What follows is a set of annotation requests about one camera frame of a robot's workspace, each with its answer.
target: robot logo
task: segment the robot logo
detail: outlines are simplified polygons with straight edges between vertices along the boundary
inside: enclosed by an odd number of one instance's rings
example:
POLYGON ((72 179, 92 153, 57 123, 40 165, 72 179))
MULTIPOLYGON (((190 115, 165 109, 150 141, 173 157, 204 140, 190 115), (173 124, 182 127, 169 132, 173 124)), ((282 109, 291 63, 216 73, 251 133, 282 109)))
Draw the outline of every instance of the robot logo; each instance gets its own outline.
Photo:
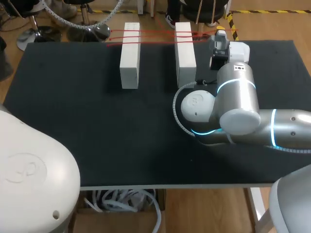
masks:
POLYGON ((196 94, 196 95, 192 96, 191 100, 192 100, 192 103, 190 105, 197 105, 203 101, 203 96, 196 94))
POLYGON ((36 155, 19 153, 8 157, 5 178, 10 183, 36 185, 45 181, 47 169, 36 155))

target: black chair base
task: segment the black chair base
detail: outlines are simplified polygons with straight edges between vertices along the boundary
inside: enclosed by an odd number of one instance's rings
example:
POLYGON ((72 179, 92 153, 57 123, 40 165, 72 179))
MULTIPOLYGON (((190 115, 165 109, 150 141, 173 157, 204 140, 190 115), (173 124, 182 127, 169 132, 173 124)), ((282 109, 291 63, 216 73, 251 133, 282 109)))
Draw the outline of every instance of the black chair base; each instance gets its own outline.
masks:
POLYGON ((110 28, 105 24, 90 31, 77 28, 69 28, 67 31, 68 40, 74 42, 104 42, 109 36, 110 28))
POLYGON ((20 50, 25 51, 28 43, 49 41, 60 42, 61 37, 61 32, 58 29, 50 26, 39 26, 37 32, 30 28, 24 31, 17 38, 17 47, 20 50))

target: wooden floor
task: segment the wooden floor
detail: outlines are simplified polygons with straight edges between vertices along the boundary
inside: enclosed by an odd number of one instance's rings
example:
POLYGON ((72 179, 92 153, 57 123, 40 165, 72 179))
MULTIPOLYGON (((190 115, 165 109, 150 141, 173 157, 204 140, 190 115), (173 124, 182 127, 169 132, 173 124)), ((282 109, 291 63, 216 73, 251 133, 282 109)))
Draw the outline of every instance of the wooden floor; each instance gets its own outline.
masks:
MULTIPOLYGON (((158 0, 157 9, 165 10, 165 8, 166 0, 158 0)), ((308 9, 311 9, 310 0, 232 0, 232 10, 308 9)), ((44 17, 46 16, 43 15, 37 19, 39 25, 51 25, 50 19, 44 17)), ((103 15, 91 15, 90 17, 99 20, 103 18, 103 15)), ((81 21, 81 16, 77 16, 74 21, 81 21)), ((234 14, 233 21, 238 29, 240 40, 293 40, 311 73, 311 14, 234 14)), ((116 15, 108 22, 108 25, 111 29, 123 29, 124 22, 140 22, 142 29, 145 30, 170 29, 164 16, 159 14, 156 15, 156 19, 151 19, 149 15, 140 17, 135 14, 116 15)), ((17 18, 5 25, 5 29, 18 27, 24 23, 25 20, 17 18)), ((225 19, 221 19, 220 24, 229 28, 225 19)), ((0 33, 8 44, 6 53, 15 70, 23 54, 16 46, 16 38, 29 27, 28 24, 20 30, 0 33)), ((65 29, 62 31, 62 40, 67 41, 65 29)), ((121 36, 121 33, 112 33, 112 37, 116 36, 121 36)), ((159 36, 148 38, 148 40, 172 41, 172 38, 159 36)), ((4 101, 12 79, 13 75, 0 82, 0 102, 4 101)), ((261 191, 265 205, 268 207, 269 188, 261 189, 261 191)), ((165 216, 168 233, 253 232, 246 198, 241 188, 168 190, 165 216)))

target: yellow tape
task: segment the yellow tape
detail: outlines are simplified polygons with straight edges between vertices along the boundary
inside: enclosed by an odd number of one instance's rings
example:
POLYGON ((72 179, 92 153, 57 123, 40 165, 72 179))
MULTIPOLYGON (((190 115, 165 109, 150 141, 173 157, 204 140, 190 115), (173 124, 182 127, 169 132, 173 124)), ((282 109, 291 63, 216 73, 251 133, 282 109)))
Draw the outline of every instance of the yellow tape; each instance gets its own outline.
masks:
POLYGON ((299 14, 311 14, 311 10, 238 10, 238 11, 230 11, 231 13, 261 13, 261 14, 270 14, 270 13, 299 13, 299 14))
POLYGON ((237 33, 236 28, 235 28, 235 25, 234 25, 234 23, 233 23, 232 14, 229 14, 229 15, 228 15, 227 20, 228 20, 229 25, 230 25, 230 28, 231 28, 231 30, 232 30, 231 32, 232 32, 233 40, 234 40, 234 41, 239 41, 238 33, 237 33))

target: white robot casing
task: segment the white robot casing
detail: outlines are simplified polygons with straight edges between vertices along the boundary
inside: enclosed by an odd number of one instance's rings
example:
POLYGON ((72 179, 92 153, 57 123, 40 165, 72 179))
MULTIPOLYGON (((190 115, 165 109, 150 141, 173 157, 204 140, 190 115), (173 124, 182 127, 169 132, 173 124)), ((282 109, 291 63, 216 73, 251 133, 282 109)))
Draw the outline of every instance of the white robot casing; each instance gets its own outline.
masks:
POLYGON ((61 143, 1 110, 0 129, 0 232, 54 232, 79 196, 75 159, 61 143))

